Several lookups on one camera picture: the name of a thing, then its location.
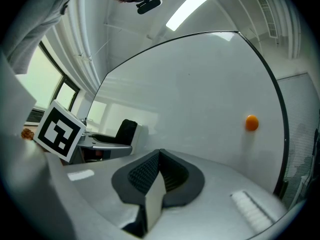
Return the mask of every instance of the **orange ball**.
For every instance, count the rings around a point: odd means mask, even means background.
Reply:
[[[255,131],[258,128],[258,126],[259,126],[259,120],[255,115],[251,114],[246,118],[245,128],[248,131]]]

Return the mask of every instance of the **fluorescent light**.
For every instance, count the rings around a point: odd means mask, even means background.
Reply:
[[[207,0],[186,0],[167,22],[166,26],[169,29],[176,31],[186,18],[188,18],[205,1]]]

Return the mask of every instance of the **white wall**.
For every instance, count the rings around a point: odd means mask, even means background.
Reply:
[[[276,79],[292,77],[302,73],[308,73],[314,87],[320,97],[320,50],[316,39],[308,24],[300,16],[301,22],[301,47],[299,57],[288,59],[288,47],[286,45],[276,47],[273,38],[261,41],[263,57],[270,66]]]
[[[147,126],[148,134],[157,133],[156,125],[159,119],[157,112],[151,112],[144,109],[138,109],[132,106],[126,106],[115,102],[110,102],[109,112],[103,118],[103,128],[101,132],[116,136],[124,119],[130,119],[135,122],[143,122],[144,127]]]

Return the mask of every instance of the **white panel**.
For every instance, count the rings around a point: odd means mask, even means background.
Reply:
[[[159,172],[148,193],[145,195],[145,213],[148,231],[152,229],[158,218],[161,216],[162,200],[165,194],[165,181],[161,172]]]
[[[144,130],[136,152],[192,154],[274,191],[284,152],[280,102],[263,63],[238,34],[194,35],[147,50],[110,72],[96,99],[156,115],[152,123],[137,121]],[[259,119],[256,132],[245,130],[250,114]],[[103,120],[126,118],[119,111]]]

